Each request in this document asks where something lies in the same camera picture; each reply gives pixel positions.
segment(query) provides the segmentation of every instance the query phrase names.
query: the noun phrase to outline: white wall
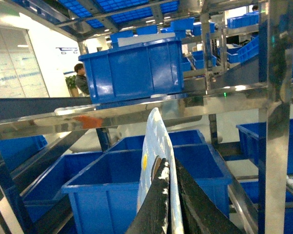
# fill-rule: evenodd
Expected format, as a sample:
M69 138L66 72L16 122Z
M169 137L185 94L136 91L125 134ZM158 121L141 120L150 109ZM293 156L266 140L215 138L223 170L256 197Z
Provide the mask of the white wall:
M29 37L50 97L69 97L56 47L78 47L77 42L33 21L30 17L23 14L20 16L25 19L26 27L29 29Z
M243 7L239 7L236 9L232 9L229 11L225 11L225 22L227 24L227 19L228 18L232 18L232 17L238 17L238 16L242 16L246 13L246 9L247 7L243 6Z
M64 61L59 49L56 47L78 48L77 42L57 33L31 18L18 14L6 6L0 4L0 26L28 29L28 33L35 51L39 67L42 72L50 97L69 97L69 91L65 83L63 71L70 69L78 63L79 50L71 59Z
M108 50L108 45L106 43L105 36L101 36L98 38L88 39L86 40L87 47L89 50L89 53L95 53L97 51L97 47L102 47L102 50Z

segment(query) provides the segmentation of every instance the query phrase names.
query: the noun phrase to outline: ceiling light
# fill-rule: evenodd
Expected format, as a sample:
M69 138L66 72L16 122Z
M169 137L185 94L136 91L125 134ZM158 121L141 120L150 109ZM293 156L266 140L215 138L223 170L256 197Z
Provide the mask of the ceiling light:
M121 30L127 30L127 29L131 29L131 28L134 28L134 27L130 26L130 27L122 28Z

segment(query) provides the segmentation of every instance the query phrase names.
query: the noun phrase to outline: metal shelf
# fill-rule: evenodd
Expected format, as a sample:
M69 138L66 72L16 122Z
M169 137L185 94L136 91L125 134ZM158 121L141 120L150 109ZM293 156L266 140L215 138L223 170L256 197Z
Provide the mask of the metal shelf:
M254 84L228 89L188 93L188 97L168 96L159 101L144 99L126 101L116 108L95 108L67 110L66 114L48 113L19 119L0 121L0 139L78 131L90 128L105 128L122 124L138 123L147 120L150 111L158 107L176 108L174 115L162 111L163 120L218 114L228 111L261 109L266 106L265 84Z
M216 66L213 67L213 72L214 73L220 73L223 71L223 67L222 66ZM189 78L189 77L197 77L197 76L202 76L205 74L205 69L198 69L198 70L191 70L191 71L187 71L184 72L184 78Z
M221 37L221 32L215 31L214 33L210 34L211 39L217 39ZM190 44L190 43L202 43L202 37L201 36L193 36L182 39L182 44Z
M234 29L227 29L227 36L228 37L233 37L241 34L249 34L249 33L254 33L258 32L258 24L246 26L246 27L241 27L241 28L234 28Z

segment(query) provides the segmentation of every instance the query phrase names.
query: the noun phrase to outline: dark jacket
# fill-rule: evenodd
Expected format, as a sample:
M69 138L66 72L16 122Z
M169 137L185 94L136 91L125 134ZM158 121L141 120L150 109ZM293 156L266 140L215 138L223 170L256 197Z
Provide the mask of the dark jacket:
M76 75L75 84L83 93L89 94L87 78L85 76Z

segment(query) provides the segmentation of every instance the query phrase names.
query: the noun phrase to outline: shelving rack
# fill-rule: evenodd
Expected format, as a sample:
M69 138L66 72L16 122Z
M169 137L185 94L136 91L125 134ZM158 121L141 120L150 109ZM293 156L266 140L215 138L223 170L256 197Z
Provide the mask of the shelving rack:
M119 30L120 27L125 27L130 24L145 26L145 23L143 23L145 19L134 20L132 22L113 26L111 25L112 21L110 21L110 16L143 9L145 7L155 8L155 6L159 6L161 3L172 1L149 1L146 4L110 13L100 12L100 9L96 7L92 8L95 9L95 12L91 13L90 16L76 19L64 17L61 13L40 0L26 0L22 2L0 0L0 2L13 6L19 12L75 39L79 42L81 53L84 54L87 52L84 40L94 33L103 34L105 29L110 29L111 32L115 32ZM87 4L84 0L80 0L79 2L83 6ZM244 191L241 190L241 186L236 179L234 179L234 183L229 187L230 198L243 220L247 233L257 233L257 231L261 234L283 233L290 104L292 100L291 91L293 90L293 84L291 84L290 81L293 65L293 0L268 0L260 2L260 25L263 27L259 28L260 30L266 28L268 32L267 38L260 39L260 44L267 44L267 51L260 51L259 61L260 64L263 64L264 69L268 71L264 76L259 77L258 81L260 82L252 85L243 85L243 88L241 88L241 86L233 86L223 89L211 89L210 85L213 79L215 79L211 66L211 39L214 37L221 37L221 45L225 47L226 40L224 32L226 29L222 26L220 27L221 33L217 32L211 35L208 22L209 12L229 10L253 3L255 2L252 0L202 1L199 13L202 22L202 37L185 39L183 43L203 41L206 63L204 74L206 76L205 79L200 79L199 82L203 81L205 83L204 90L192 90L191 92L187 92L185 93L187 97L183 95L171 95L161 100L156 98L131 100L120 102L115 105L93 105L86 108L66 110L61 114L47 113L18 119L0 120L0 139L71 132L34 156L29 164L23 166L23 170L13 172L12 174L8 172L0 156L0 193L8 200L9 206L14 211L11 215L17 219L24 233L58 233L67 221L71 221L72 214L69 209L64 210L62 213L57 212L56 209L52 209L37 223L33 224L21 200L19 195L20 192L18 191L20 185L25 187L30 183L30 181L23 181L23 178L26 178L35 170L39 169L39 171L36 172L39 173L41 170L43 171L51 165L52 162L89 128L98 129L99 136L101 136L100 142L102 148L108 147L107 129L109 127L144 122L147 120L150 111L155 107L158 107L162 111L164 121L208 115L210 120L211 139L214 146L219 150L223 146L217 142L216 114L259 109L259 121L267 122L268 124L266 153L259 159L261 162L261 166L259 167L261 199L258 212L247 196L245 196ZM278 27L280 18L283 14L287 14L288 16L288 21L283 22L286 24L284 27L286 28L286 33L280 31ZM176 14L171 13L170 15L172 19L185 17L182 12L177 12ZM162 20L162 17L158 15L154 16L154 18L156 22ZM85 24L85 21L89 20L99 20L104 26L102 28L90 29L90 31L83 33L76 31L76 24ZM257 29L258 26L255 25L248 28L228 30L228 35L233 36L239 33L253 32ZM281 64L280 61L272 59L275 55L276 48L285 63ZM281 74L276 73L276 67L283 69L285 72ZM166 105L176 107L174 117L171 115L168 116L163 112L163 107ZM101 121L89 125L89 121L93 119L100 119ZM264 129L260 131L260 136L264 137Z

